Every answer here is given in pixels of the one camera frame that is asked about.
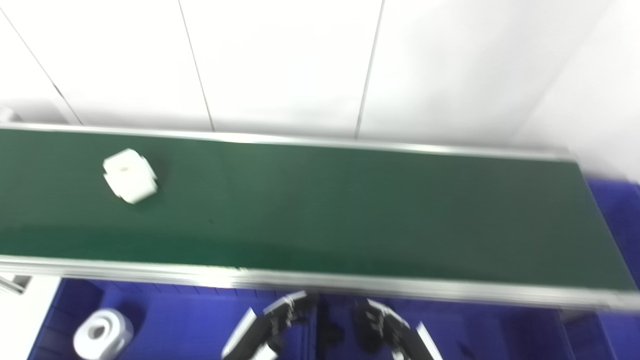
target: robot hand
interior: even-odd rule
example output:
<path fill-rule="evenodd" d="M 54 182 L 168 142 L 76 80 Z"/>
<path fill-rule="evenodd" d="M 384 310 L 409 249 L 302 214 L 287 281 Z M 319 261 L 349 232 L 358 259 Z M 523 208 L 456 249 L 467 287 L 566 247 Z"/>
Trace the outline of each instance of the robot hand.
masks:
<path fill-rule="evenodd" d="M 390 307 L 367 299 L 353 311 L 358 346 L 375 354 L 384 343 L 391 347 L 394 360 L 442 360 L 442 356 L 422 323 L 412 330 Z"/>
<path fill-rule="evenodd" d="M 256 315 L 252 308 L 244 314 L 222 349 L 222 360 L 274 360 L 284 347 L 281 333 L 304 322 L 305 314 L 318 302 L 316 294 L 291 293 Z"/>

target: blue plastic crate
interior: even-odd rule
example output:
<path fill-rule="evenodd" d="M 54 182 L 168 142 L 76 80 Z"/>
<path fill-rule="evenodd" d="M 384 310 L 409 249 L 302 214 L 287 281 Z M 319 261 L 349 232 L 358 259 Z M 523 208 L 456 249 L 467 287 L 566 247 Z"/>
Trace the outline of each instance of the blue plastic crate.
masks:
<path fill-rule="evenodd" d="M 344 343 L 327 359 L 389 360 L 390 349 L 372 356 L 356 344 L 351 310 L 356 297 L 326 297 L 332 321 L 345 330 Z M 573 360 L 558 311 L 515 306 L 375 298 L 412 327 L 422 322 L 445 360 Z"/>
<path fill-rule="evenodd" d="M 118 360 L 215 360 L 249 307 L 257 313 L 274 291 L 64 279 L 29 360 L 77 360 L 73 335 L 95 310 L 112 307 L 135 335 Z M 280 359 L 313 360 L 314 318 L 284 333 Z"/>

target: white block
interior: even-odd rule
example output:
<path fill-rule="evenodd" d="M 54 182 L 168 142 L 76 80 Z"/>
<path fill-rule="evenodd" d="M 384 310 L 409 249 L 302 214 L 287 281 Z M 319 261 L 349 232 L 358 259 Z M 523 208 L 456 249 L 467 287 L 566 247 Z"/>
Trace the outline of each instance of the white block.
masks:
<path fill-rule="evenodd" d="M 135 204 L 157 191 L 156 174 L 144 157 L 126 149 L 104 160 L 104 179 L 113 193 Z"/>

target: white roll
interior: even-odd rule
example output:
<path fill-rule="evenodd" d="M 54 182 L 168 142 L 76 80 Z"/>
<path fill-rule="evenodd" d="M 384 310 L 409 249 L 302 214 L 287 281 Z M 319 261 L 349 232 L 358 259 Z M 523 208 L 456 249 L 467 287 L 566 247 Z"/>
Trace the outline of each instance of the white roll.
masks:
<path fill-rule="evenodd" d="M 74 348 L 85 360 L 113 360 L 133 338 L 129 319 L 116 309 L 100 309 L 74 334 Z"/>

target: white object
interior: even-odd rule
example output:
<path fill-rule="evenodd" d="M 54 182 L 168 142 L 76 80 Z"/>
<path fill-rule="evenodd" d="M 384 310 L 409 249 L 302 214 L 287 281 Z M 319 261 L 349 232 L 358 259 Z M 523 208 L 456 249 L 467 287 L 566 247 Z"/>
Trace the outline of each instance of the white object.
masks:
<path fill-rule="evenodd" d="M 422 322 L 419 323 L 415 330 L 418 332 L 420 339 L 422 339 L 424 346 L 429 350 L 429 354 L 431 354 L 433 360 L 442 360 L 442 355 L 440 355 L 440 351 L 438 350 L 438 347 L 436 347 L 436 343 L 433 342 L 433 339 L 431 338 L 431 335 L 429 335 L 427 328 L 424 327 L 424 324 Z"/>
<path fill-rule="evenodd" d="M 135 204 L 157 191 L 157 177 L 149 162 L 132 149 L 106 158 L 102 166 L 106 171 L 104 179 L 113 193 L 129 204 Z"/>
<path fill-rule="evenodd" d="M 246 313 L 244 313 L 242 319 L 240 319 L 240 321 L 236 325 L 236 328 L 231 333 L 231 336 L 229 336 L 227 344 L 222 348 L 222 358 L 229 355 L 231 350 L 233 350 L 238 345 L 240 339 L 244 336 L 244 334 L 246 334 L 247 330 L 249 330 L 249 328 L 251 327 L 251 324 L 253 324 L 253 322 L 257 318 L 258 316 L 256 316 L 252 308 L 247 309 Z"/>
<path fill-rule="evenodd" d="M 116 309 L 100 309 L 74 335 L 74 348 L 85 360 L 113 360 L 133 338 L 129 319 Z"/>

